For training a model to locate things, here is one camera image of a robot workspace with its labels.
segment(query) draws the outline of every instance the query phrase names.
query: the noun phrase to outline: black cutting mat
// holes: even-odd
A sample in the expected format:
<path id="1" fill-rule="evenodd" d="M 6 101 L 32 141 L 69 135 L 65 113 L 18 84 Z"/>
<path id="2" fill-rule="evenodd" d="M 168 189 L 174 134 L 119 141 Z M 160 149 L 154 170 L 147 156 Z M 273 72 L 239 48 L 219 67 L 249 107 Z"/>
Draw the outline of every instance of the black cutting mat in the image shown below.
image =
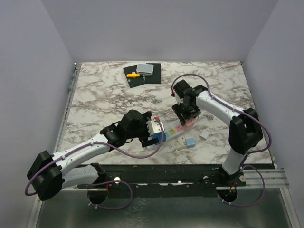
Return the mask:
<path id="1" fill-rule="evenodd" d="M 154 65 L 153 74 L 145 77 L 127 78 L 127 74 L 136 73 L 137 65 L 125 67 L 123 69 L 124 75 L 130 88 L 141 86 L 144 84 L 161 84 L 162 83 L 162 69 L 160 63 L 148 63 Z"/>
<path id="2" fill-rule="evenodd" d="M 136 73 L 136 68 L 137 68 L 137 65 L 133 65 L 133 66 L 125 67 L 123 69 L 124 76 L 126 77 L 130 88 L 141 86 L 141 85 L 145 84 L 145 80 L 143 77 L 135 77 L 135 78 L 127 77 L 127 74 L 132 74 L 134 72 Z"/>

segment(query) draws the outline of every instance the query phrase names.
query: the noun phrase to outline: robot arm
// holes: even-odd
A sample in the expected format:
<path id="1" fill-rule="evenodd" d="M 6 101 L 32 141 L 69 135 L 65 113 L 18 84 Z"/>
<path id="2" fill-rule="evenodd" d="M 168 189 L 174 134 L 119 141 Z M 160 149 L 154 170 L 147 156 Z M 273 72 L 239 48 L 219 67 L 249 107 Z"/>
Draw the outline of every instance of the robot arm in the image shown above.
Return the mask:
<path id="1" fill-rule="evenodd" d="M 200 109 L 204 109 L 229 126 L 231 149 L 222 164 L 224 179 L 228 180 L 239 171 L 248 151 L 263 138 L 260 125 L 245 115 L 235 112 L 235 110 L 245 112 L 258 120 L 256 111 L 252 108 L 243 110 L 216 96 L 210 97 L 207 88 L 202 85 L 192 88 L 185 80 L 179 81 L 173 89 L 177 104 L 172 108 L 182 125 L 186 123 L 186 120 L 197 117 L 200 114 Z M 233 107 L 233 110 L 215 101 L 214 98 Z"/>
<path id="2" fill-rule="evenodd" d="M 48 200 L 61 189 L 70 186 L 105 182 L 106 173 L 98 163 L 87 166 L 81 164 L 124 145 L 128 139 L 139 138 L 142 147 L 158 143 L 158 138 L 149 138 L 159 133 L 163 124 L 159 120 L 151 120 L 151 116 L 151 112 L 141 114 L 130 110 L 121 121 L 105 127 L 99 134 L 76 147 L 52 155 L 47 151 L 41 152 L 27 174 L 39 198 Z"/>

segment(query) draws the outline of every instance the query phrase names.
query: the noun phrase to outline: white wall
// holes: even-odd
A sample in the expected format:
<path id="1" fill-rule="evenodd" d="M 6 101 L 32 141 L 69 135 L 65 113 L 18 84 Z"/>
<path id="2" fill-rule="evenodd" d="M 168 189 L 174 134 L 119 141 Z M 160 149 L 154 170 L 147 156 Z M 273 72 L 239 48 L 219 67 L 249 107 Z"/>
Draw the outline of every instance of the white wall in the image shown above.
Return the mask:
<path id="1" fill-rule="evenodd" d="M 2 0 L 0 29 L 0 227 L 24 228 L 26 174 L 53 150 L 74 66 L 40 0 Z"/>
<path id="2" fill-rule="evenodd" d="M 304 1 L 280 0 L 243 64 L 304 227 Z"/>
<path id="3" fill-rule="evenodd" d="M 42 0 L 75 62 L 244 61 L 277 0 Z"/>

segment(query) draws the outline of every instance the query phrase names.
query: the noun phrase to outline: gray floor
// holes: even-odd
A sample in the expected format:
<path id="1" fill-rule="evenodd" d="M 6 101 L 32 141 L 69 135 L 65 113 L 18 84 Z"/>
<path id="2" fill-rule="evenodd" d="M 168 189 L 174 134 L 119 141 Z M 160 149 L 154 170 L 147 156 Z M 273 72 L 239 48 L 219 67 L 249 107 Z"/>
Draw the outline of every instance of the gray floor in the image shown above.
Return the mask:
<path id="1" fill-rule="evenodd" d="M 237 203 L 256 200 L 261 190 L 239 190 Z M 109 199 L 117 206 L 126 199 Z M 123 210 L 88 206 L 86 191 L 61 191 L 43 202 L 38 228 L 291 228 L 279 189 L 250 208 L 224 205 L 218 198 L 136 198 Z"/>

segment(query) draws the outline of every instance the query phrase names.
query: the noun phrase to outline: marble tabletop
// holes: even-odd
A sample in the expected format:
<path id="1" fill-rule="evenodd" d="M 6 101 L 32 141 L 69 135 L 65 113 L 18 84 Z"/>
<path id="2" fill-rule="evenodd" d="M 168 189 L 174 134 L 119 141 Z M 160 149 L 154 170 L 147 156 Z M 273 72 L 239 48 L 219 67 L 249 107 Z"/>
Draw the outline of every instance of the marble tabletop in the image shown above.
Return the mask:
<path id="1" fill-rule="evenodd" d="M 185 73 L 204 76 L 214 94 L 227 102 L 254 108 L 253 100 L 240 62 L 161 62 L 161 85 L 141 85 L 129 88 L 123 68 L 140 62 L 83 63 L 76 85 L 71 110 L 59 151 L 71 148 L 90 139 L 105 126 L 121 120 L 130 109 L 141 113 L 151 111 L 164 117 L 166 122 L 175 121 L 172 106 L 176 103 L 170 94 L 173 80 Z M 190 86 L 204 85 L 194 76 L 184 78 Z M 217 117 L 201 110 L 202 118 L 191 131 L 165 142 L 150 158 L 135 159 L 111 151 L 86 163 L 101 164 L 216 164 L 225 160 L 229 151 L 228 127 Z M 200 133 L 206 130 L 206 140 Z M 187 148 L 186 138 L 194 138 L 196 146 Z M 256 148 L 264 148 L 263 139 Z M 134 155 L 147 155 L 153 151 L 142 148 L 138 140 L 121 147 Z M 251 154 L 246 163 L 271 163 L 268 151 Z"/>

